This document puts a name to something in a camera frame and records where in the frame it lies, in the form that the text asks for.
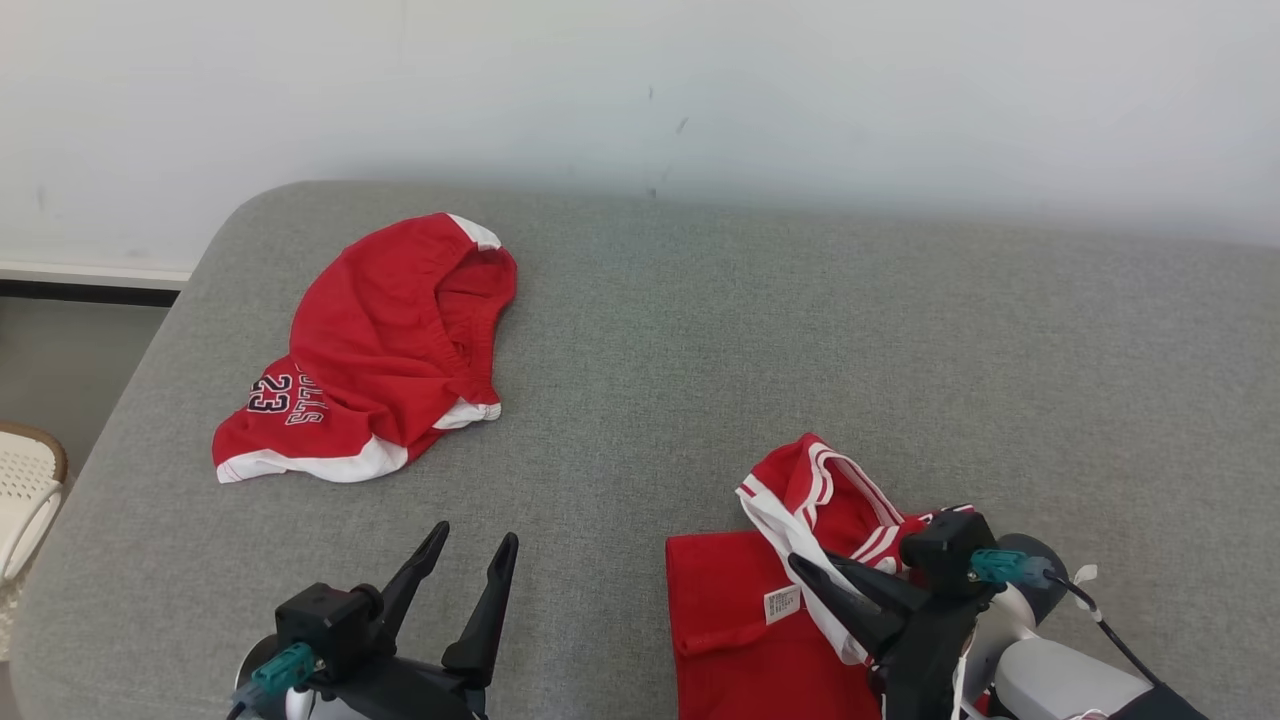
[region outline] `gray fabric surface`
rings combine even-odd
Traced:
[[[520,264],[500,420],[356,486],[219,486],[214,428],[346,245],[447,210]],[[402,633],[436,660],[506,530],[497,719],[671,717],[663,541],[746,529],[733,487],[822,434],[908,511],[974,502],[1068,564],[1217,717],[1271,717],[1280,252],[376,183],[293,184],[218,234],[37,560],[27,720],[221,717],[276,603],[453,534]],[[1123,659],[1064,606],[1050,634]]]

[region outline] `black cable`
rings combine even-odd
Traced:
[[[1050,573],[1048,570],[1044,570],[1044,579],[1062,585],[1064,588],[1070,591],[1071,594],[1083,600],[1084,603],[1089,606],[1089,612],[1098,611],[1098,603],[1094,602],[1092,597],[1089,597],[1089,593],[1082,591],[1080,587],[1073,583],[1071,580],[1068,580],[1066,578],[1059,578],[1057,575]],[[1102,628],[1102,632],[1106,633],[1107,638],[1110,638],[1111,642],[1115,643],[1117,648],[1120,648],[1120,652],[1123,652],[1124,656],[1129,659],[1129,662],[1132,662],[1133,666],[1137,667],[1138,671],[1142,673],[1143,676],[1151,682],[1151,684],[1157,687],[1165,684],[1160,680],[1160,678],[1156,676],[1155,673],[1151,671],[1149,667],[1143,665],[1142,660],[1138,660],[1138,656],[1134,655],[1132,650],[1129,650],[1129,646],[1124,644],[1124,641],[1121,641],[1120,635],[1117,635],[1115,630],[1111,629],[1111,625],[1107,625],[1106,620],[1096,620],[1096,623],[1098,624],[1100,628]]]

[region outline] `wooden rim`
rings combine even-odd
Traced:
[[[58,438],[40,428],[19,425],[18,423],[5,423],[3,420],[0,420],[0,433],[31,438],[46,446],[54,452],[54,482],[64,483],[67,480],[67,450],[63,448],[63,443],[58,442]]]

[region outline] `white tag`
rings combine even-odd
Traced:
[[[800,610],[800,585],[787,585],[764,596],[764,624],[772,625]]]
[[[1096,580],[1097,578],[1098,578],[1098,566],[1097,565],[1085,565],[1085,566],[1083,566],[1083,568],[1080,568],[1079,570],[1075,571],[1075,578],[1073,578],[1071,582],[1074,584],[1079,585],[1079,584],[1087,583],[1089,580]],[[1089,609],[1088,603],[1085,603],[1080,598],[1075,598],[1075,605],[1080,610],[1088,610]]]

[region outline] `clothing label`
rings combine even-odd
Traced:
[[[800,585],[787,585],[764,596],[764,624],[772,625],[800,610]]]

